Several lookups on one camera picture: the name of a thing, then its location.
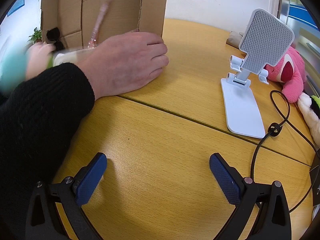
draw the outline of green potted plant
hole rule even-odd
[[[34,31],[34,33],[32,34],[32,36],[29,36],[29,37],[31,37],[31,39],[28,41],[31,41],[33,44],[35,44],[37,42],[41,42],[42,41],[41,30],[37,30],[37,27],[36,27],[33,31]]]

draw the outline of cardboard box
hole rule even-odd
[[[41,30],[58,27],[66,48],[86,47],[92,34],[100,5],[105,0],[41,0]],[[98,43],[110,36],[139,28],[141,32],[162,35],[167,0],[111,0],[99,30]]]

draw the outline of blue gripper pad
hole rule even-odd
[[[83,179],[76,189],[76,203],[78,206],[87,204],[97,187],[104,171],[107,168],[107,157],[100,154],[94,163],[90,163],[90,169],[86,172]]]
[[[240,189],[215,154],[210,156],[209,166],[228,202],[231,205],[239,205],[241,200]]]

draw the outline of pink teddy bear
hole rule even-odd
[[[289,47],[276,66],[272,67],[266,64],[264,68],[268,70],[268,80],[285,83],[282,93],[290,103],[299,99],[307,78],[304,71],[304,61],[297,50]]]

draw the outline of wooden table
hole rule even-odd
[[[170,64],[156,80],[123,97],[231,134],[226,125],[220,79],[230,71],[230,56],[244,58],[245,54],[226,44],[228,36],[229,32],[212,26],[166,19],[163,39],[168,46]],[[271,90],[281,91],[281,87],[273,82],[265,85],[258,81],[256,75],[252,75],[250,79],[267,131],[271,123],[283,120],[269,97]],[[284,100],[279,95],[274,97],[279,108],[286,114]],[[312,140],[301,113],[293,104],[289,120]],[[242,138],[255,144],[259,142],[255,138]],[[307,165],[312,164],[315,154],[288,124],[283,126],[279,136],[268,138],[263,147]]]
[[[97,152],[104,152],[107,170],[83,206],[104,239],[213,239],[234,206],[213,177],[209,157],[219,152],[242,176],[249,176],[255,147],[143,104],[101,98],[81,123],[54,181],[74,176]],[[310,186],[308,171],[305,164],[261,148],[255,181],[281,181],[292,208]],[[311,212],[309,194],[291,213],[292,239],[299,239],[309,226]],[[256,214],[257,208],[241,239],[248,235]]]

